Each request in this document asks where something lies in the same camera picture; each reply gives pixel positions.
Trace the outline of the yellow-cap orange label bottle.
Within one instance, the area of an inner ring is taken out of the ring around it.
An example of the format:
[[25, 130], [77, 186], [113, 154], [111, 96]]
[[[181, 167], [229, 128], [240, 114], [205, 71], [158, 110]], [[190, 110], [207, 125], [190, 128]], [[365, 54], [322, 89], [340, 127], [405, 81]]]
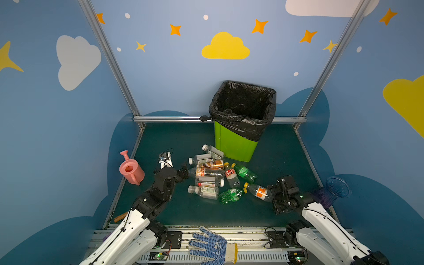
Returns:
[[269, 192], [267, 188], [258, 184], [249, 184], [246, 182], [244, 184], [244, 188], [256, 198], [261, 199], [262, 201], [271, 202], [273, 199], [271, 192]]

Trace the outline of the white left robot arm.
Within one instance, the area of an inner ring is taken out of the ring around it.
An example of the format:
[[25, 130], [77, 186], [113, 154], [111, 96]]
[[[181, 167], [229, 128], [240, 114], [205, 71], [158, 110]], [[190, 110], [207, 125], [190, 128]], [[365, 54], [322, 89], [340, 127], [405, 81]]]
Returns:
[[152, 186], [133, 202], [127, 216], [82, 265], [132, 265], [155, 246], [163, 246], [167, 228], [156, 221], [172, 199], [176, 184], [189, 179], [188, 168], [164, 165]]

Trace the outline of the green sprite bottle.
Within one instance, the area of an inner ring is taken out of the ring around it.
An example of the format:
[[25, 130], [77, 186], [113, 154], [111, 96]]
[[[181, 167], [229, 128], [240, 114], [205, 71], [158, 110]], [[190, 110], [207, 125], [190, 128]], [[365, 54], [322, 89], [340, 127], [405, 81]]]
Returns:
[[246, 166], [233, 163], [231, 167], [235, 170], [237, 175], [241, 178], [243, 178], [247, 183], [254, 184], [255, 180], [257, 179], [257, 174], [255, 174], [253, 171], [249, 170]]

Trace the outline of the white-cap green label bottle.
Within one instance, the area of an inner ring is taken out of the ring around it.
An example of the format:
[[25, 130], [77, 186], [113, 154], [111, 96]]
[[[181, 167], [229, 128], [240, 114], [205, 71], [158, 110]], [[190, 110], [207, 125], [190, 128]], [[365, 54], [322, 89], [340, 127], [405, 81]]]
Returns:
[[219, 196], [218, 187], [209, 187], [209, 186], [189, 186], [188, 193], [197, 194], [198, 196], [205, 199], [217, 200]]

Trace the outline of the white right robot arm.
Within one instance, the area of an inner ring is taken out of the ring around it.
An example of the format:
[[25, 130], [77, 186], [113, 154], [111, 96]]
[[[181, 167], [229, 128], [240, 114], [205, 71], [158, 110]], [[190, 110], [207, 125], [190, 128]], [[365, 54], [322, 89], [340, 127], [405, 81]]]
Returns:
[[380, 251], [371, 251], [347, 232], [310, 192], [302, 193], [292, 176], [267, 186], [276, 214], [296, 212], [303, 221], [288, 224], [284, 243], [310, 251], [325, 265], [388, 265]]

